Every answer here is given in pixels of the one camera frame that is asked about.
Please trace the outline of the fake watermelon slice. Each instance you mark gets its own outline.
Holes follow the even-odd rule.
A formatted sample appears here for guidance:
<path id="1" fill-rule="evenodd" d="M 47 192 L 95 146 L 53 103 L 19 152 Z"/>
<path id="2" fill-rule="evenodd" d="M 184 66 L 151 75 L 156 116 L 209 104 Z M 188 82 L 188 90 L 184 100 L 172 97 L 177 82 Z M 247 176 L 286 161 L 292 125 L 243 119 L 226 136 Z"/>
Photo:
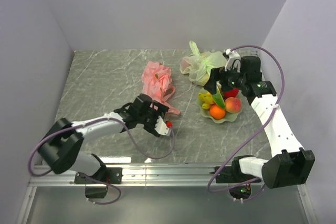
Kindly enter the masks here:
<path id="1" fill-rule="evenodd" d="M 226 109 L 225 107 L 225 102 L 224 102 L 224 98 L 222 96 L 221 90 L 218 87 L 218 85 L 216 84 L 216 90 L 214 94 L 211 94 L 212 99 L 214 101 L 214 103 L 219 106 L 221 109 Z"/>

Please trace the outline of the fake banana bunch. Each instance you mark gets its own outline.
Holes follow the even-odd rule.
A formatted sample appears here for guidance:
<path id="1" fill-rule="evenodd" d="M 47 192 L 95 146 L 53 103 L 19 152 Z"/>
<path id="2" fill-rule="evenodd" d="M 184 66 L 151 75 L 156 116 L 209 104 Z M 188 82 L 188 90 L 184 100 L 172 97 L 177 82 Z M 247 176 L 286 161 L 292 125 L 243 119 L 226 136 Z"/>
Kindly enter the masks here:
<path id="1" fill-rule="evenodd" d="M 209 110 L 215 104 L 212 95 L 209 92 L 199 93 L 198 99 L 202 101 L 202 108 L 204 110 Z"/>

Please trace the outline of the fake red apple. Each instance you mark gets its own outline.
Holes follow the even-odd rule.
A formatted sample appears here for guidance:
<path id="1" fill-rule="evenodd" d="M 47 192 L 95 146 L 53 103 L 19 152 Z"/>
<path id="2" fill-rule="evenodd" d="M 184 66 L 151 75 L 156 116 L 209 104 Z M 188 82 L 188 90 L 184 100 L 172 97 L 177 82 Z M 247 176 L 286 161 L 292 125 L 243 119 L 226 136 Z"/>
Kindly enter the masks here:
<path id="1" fill-rule="evenodd" d="M 223 92 L 225 98 L 235 98 L 239 93 L 238 89 L 232 89 L 230 91 Z"/>

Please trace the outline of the pink plastic bag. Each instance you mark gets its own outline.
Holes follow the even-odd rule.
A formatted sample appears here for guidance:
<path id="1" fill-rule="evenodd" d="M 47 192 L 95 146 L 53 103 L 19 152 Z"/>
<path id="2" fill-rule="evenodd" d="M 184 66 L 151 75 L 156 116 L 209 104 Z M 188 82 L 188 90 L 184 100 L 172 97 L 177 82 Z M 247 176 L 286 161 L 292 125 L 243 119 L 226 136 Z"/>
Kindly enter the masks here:
<path id="1" fill-rule="evenodd" d="M 180 115 L 180 110 L 171 106 L 167 101 L 175 93 L 176 88 L 172 85 L 172 70 L 160 62 L 149 61 L 142 73 L 142 93 L 148 95 L 169 108 L 168 113 Z"/>

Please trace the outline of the fake peach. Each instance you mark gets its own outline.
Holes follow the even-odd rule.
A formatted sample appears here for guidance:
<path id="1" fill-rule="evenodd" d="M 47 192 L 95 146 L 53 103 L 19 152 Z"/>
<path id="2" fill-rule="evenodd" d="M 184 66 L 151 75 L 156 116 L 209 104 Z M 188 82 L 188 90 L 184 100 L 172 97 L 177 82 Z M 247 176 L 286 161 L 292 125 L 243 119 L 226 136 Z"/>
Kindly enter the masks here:
<path id="1" fill-rule="evenodd" d="M 228 113 L 238 113 L 241 110 L 242 102 L 239 98 L 230 97 L 225 101 L 225 108 Z"/>

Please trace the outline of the fake orange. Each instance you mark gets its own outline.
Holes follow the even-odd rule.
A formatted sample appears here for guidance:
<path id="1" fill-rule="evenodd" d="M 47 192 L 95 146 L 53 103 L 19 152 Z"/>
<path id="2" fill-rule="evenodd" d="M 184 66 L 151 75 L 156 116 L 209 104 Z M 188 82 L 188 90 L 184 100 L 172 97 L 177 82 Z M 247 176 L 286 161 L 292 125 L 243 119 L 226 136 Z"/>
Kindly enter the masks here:
<path id="1" fill-rule="evenodd" d="M 216 104 L 213 104 L 209 109 L 209 114 L 212 118 L 214 118 L 216 120 L 221 120 L 225 117 L 226 110 L 221 109 Z"/>

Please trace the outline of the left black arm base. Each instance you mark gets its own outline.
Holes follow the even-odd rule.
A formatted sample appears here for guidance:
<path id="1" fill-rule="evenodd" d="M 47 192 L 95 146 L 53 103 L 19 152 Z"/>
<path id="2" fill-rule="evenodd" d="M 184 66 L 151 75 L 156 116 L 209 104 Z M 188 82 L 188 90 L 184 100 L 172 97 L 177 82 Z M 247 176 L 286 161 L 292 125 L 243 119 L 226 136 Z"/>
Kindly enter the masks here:
<path id="1" fill-rule="evenodd" d="M 123 168 L 121 167 L 107 167 L 92 176 L 77 172 L 74 184 L 85 185 L 85 197 L 90 201 L 104 199 L 108 190 L 114 188 L 118 192 L 116 199 L 113 200 L 115 202 L 121 197 L 121 190 L 117 185 L 122 182 L 122 173 Z"/>

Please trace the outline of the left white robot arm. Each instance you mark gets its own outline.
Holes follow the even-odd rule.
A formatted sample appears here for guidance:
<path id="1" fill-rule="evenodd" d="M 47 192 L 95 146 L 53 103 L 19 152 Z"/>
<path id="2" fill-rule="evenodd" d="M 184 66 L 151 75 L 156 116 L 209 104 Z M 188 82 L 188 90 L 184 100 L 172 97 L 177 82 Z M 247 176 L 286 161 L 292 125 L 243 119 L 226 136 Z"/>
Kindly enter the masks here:
<path id="1" fill-rule="evenodd" d="M 107 167 L 97 155 L 83 153 L 82 145 L 107 135 L 129 133 L 138 124 L 155 137 L 174 138 L 172 126 L 164 121 L 168 110 L 148 95 L 140 94 L 133 102 L 92 120 L 70 122 L 62 118 L 40 141 L 37 152 L 55 174 L 72 170 L 100 183 L 105 179 Z"/>

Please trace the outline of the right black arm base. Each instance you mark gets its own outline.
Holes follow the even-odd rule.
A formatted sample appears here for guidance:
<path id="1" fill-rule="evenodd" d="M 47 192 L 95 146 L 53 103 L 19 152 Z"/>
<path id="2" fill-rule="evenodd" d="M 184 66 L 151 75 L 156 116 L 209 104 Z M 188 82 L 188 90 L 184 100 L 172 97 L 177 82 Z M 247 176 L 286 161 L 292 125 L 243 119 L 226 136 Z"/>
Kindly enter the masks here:
<path id="1" fill-rule="evenodd" d="M 217 184 L 238 184 L 254 178 L 255 177 L 252 175 L 241 174 L 237 169 L 232 168 L 231 166 L 226 166 L 216 176 L 215 181 Z M 238 200 L 248 199 L 251 196 L 251 193 L 251 183 L 243 184 L 229 190 L 229 195 Z"/>

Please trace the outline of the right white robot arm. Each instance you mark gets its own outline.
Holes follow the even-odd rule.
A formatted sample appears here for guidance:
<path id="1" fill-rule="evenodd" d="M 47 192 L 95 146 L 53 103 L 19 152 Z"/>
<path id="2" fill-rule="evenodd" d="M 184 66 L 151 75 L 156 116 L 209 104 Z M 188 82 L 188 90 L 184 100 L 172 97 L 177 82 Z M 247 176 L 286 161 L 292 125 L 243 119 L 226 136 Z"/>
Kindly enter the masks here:
<path id="1" fill-rule="evenodd" d="M 219 88 L 240 90 L 258 115 L 271 147 L 270 160 L 231 157 L 232 178 L 238 182 L 261 179 L 270 189 L 304 184 L 315 162 L 314 153 L 297 140 L 279 106 L 280 95 L 262 75 L 261 60 L 245 56 L 234 60 L 230 67 L 213 68 L 204 86 L 210 94 Z"/>

